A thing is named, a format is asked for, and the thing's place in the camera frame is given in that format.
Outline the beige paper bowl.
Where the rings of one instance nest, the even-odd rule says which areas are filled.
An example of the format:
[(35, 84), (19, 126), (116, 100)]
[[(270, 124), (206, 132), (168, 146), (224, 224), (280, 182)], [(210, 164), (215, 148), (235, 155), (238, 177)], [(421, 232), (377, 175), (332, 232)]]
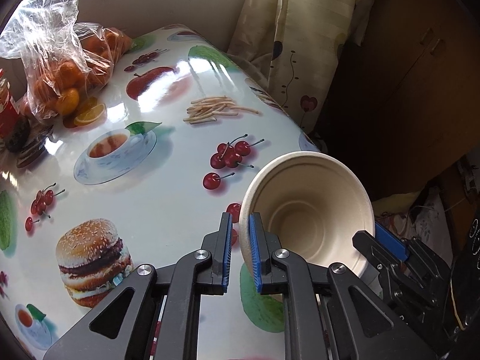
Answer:
[(296, 151), (265, 165), (249, 184), (241, 202), (239, 242), (252, 269), (248, 217), (257, 212), (264, 230), (278, 236), (281, 246), (307, 262), (328, 267), (346, 265), (357, 276), (368, 266), (352, 238), (375, 233), (374, 212), (356, 175), (329, 155)]

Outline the brown wooden cabinet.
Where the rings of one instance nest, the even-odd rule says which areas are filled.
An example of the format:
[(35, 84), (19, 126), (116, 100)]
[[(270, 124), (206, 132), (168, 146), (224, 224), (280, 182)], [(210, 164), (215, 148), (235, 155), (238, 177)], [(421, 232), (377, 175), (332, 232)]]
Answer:
[(373, 200), (422, 189), (479, 144), (479, 20), (459, 0), (375, 0), (317, 128)]

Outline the floral beige curtain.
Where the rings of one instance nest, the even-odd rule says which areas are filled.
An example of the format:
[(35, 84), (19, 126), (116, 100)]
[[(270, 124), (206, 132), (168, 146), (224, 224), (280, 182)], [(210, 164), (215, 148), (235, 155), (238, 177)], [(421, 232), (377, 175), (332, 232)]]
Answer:
[(361, 43), (375, 0), (245, 0), (227, 51), (310, 133), (347, 41)]

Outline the red-label sauce jar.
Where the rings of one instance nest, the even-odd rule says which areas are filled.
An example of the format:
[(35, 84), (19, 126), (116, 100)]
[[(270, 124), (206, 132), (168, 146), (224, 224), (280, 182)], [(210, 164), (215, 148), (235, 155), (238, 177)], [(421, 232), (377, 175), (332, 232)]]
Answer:
[(29, 120), (20, 113), (20, 108), (10, 92), (10, 84), (1, 69), (0, 137), (7, 150), (20, 152), (26, 145), (29, 134)]

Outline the bag of oranges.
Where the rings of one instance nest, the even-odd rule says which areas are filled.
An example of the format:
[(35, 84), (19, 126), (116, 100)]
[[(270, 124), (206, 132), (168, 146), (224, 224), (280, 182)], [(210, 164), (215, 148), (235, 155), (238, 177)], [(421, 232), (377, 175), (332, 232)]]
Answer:
[(23, 63), (27, 109), (39, 121), (73, 114), (131, 48), (122, 31), (78, 14), (78, 0), (23, 0), (1, 32), (1, 57)]

